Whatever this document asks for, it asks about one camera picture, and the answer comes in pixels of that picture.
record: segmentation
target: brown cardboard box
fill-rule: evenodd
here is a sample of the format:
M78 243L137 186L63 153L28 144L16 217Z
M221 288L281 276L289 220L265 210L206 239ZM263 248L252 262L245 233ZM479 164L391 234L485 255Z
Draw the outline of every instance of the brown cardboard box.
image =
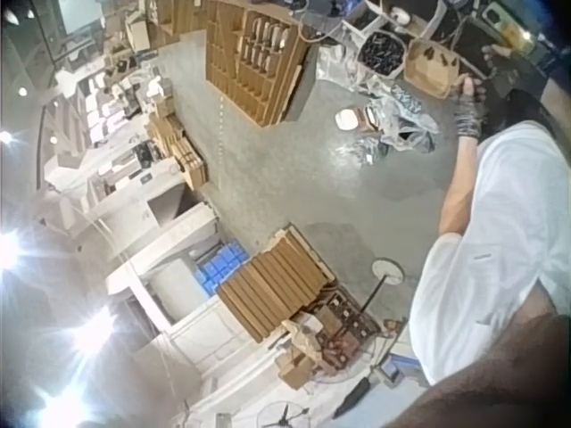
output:
M164 98L162 96L156 97L154 100L154 109L157 112L157 116L161 119L166 118L170 114L175 112L175 101L172 96Z
M293 361L286 364L279 371L279 378L287 383L290 388L299 390L305 383L310 381L311 371L315 362L309 357L302 357L297 365Z
M337 333L343 327L341 320L327 306L321 308L315 317L321 322L328 335Z

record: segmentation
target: wooden plank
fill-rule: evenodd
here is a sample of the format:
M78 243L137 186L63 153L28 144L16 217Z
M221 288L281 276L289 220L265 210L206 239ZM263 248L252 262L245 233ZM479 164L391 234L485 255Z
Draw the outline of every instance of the wooden plank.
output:
M285 234L285 239L277 243L277 245L286 245L297 254L298 261L305 267L306 274L312 278L314 284L323 284L327 281L319 270L319 267L313 262L307 252L301 246L299 246L299 244L295 241L295 238L293 238L291 235Z
M285 72L282 75L281 79L277 79L279 83L279 90L275 94L274 104L269 107L268 115L269 115L269 123L274 124L277 122L277 119L281 115L282 110L284 109L284 105L287 104L286 94L289 91L292 80L294 79L294 73L297 70L297 66L302 62L304 55L307 53L309 45L301 40L297 35L297 32L294 32L295 40L294 40L294 48L291 54L287 57L287 64L282 64L286 60L286 58L280 59L280 66L285 68Z
M267 337L269 331L264 327L260 320L256 317L256 314L250 309L247 302L244 301L240 292L235 288L232 281L226 281L220 288L224 288L224 292L228 298L236 305L236 308L240 313L248 319L250 324L256 329L261 337Z
M312 291L315 292L316 287L321 287L321 283L324 281L325 277L319 273L318 270L313 269L312 261L309 258L303 258L300 253L294 249L292 244L289 243L287 238L283 238L276 244L276 249L279 250L288 261L292 263L292 266L299 269L301 275L306 280L306 283L310 285Z
M274 270L277 272L277 274L281 277L283 284L285 286L284 288L282 288L282 292L295 295L297 297L297 300L299 301L300 307L304 306L305 305L305 296L303 295L303 292L302 292L300 286L289 275L289 273L286 272L286 270L277 262L274 255L271 252L264 252L261 255L261 257L262 257L262 259L267 260L268 263L271 263L271 266L274 268Z
M294 225L290 225L286 230L293 238L295 238L295 241L299 243L299 246L302 247L305 250L305 252L307 252L307 254L313 259L315 264L319 266L319 269L321 269L321 272L323 272L327 280L330 283L334 283L336 280L335 275L333 274L331 269L329 269L329 267L324 263L321 257L311 248L311 246L305 240L300 231L297 230L297 227L295 227Z
M275 310L277 317L281 321L289 319L293 314L292 311L287 307L284 300L274 291L270 284L260 275L256 268L252 265L252 262L242 265L242 270L240 272L249 284L256 283L260 287L261 291L267 296L267 299L271 300L272 308Z
M282 282L277 274L273 271L273 269L270 271L265 264L261 263L260 256L256 256L252 259L252 266L260 273L260 275L266 281L266 284L271 287L279 299L284 302L285 306L287 307L289 317L297 312L297 302L282 292Z
M228 282L232 283L234 290L240 293L243 302L248 305L248 308L258 318L264 329L268 332L274 331L277 324L270 319L269 313L271 311L268 305L260 299L256 291L240 276L239 270L228 279Z
M272 251L272 254L276 257L277 261L281 263L282 267L297 281L297 284L300 285L303 293L307 297L307 302L305 303L305 306L307 306L317 297L318 291L316 290L315 283L303 273L294 252L288 254L282 250L283 246L278 246Z
M258 308L263 310L264 315L272 326L272 329L276 329L281 324L282 319L277 315L272 299L269 298L266 291L256 281L248 281L248 279L246 279L246 275L243 273L244 270L244 267L240 267L233 276L236 277L236 280L240 282L244 288L248 288L250 290L250 294L255 295Z
M248 321L248 319L236 307L234 302L226 295L223 287L218 288L217 294L220 297L220 300L222 300L222 303L226 305L230 313L232 313L232 315L238 320L238 322L242 325L245 331L248 332L248 334L250 334L256 342L261 343L263 341L263 336L260 333L258 333L258 331L254 328L252 323Z

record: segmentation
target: wooden shelf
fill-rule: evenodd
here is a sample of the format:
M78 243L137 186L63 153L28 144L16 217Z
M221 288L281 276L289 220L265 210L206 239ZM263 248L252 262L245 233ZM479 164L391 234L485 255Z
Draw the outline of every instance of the wooden shelf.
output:
M158 22L171 36L206 28L207 0L156 0Z
M206 15L206 78L259 126L280 122L309 45L246 2L210 0Z

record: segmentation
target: black glove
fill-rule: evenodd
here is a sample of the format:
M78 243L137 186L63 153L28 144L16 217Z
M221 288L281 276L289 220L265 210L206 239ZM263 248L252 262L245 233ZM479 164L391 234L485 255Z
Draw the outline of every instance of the black glove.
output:
M484 117L485 88L482 81L468 74L458 77L449 96L454 102L454 119L458 136L479 139Z

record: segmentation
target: concrete floor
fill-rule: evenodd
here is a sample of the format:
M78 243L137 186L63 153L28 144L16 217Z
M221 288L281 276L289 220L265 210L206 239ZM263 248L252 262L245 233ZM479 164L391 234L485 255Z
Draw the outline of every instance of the concrete floor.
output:
M296 122L261 129L205 80L204 39L202 32L185 35L161 50L158 63L173 81L177 115L206 158L211 182L202 190L222 223L256 252L293 222L361 302L377 283L371 262L397 260L406 284L382 290L370 312L407 316L451 178L451 138L440 135L431 154L392 152L359 168L335 153L351 135L336 128L334 114L364 98L323 81ZM452 129L438 102L423 103L441 128Z

